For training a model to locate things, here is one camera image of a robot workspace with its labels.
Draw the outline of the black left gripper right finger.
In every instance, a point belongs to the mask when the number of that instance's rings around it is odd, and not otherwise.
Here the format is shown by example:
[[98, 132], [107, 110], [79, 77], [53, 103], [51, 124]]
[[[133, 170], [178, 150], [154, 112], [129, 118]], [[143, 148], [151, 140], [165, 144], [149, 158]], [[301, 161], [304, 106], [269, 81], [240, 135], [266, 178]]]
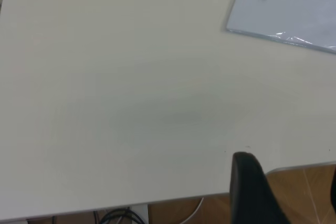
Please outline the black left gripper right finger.
[[331, 182], [330, 201], [333, 209], [336, 210], [336, 168], [334, 169], [334, 174]]

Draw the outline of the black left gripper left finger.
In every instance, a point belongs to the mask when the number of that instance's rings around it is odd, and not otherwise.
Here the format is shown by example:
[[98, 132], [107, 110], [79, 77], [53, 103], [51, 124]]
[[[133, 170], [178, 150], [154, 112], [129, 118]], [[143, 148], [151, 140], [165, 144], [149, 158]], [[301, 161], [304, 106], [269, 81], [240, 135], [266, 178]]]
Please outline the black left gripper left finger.
[[257, 158], [236, 152], [230, 177], [231, 223], [289, 223]]

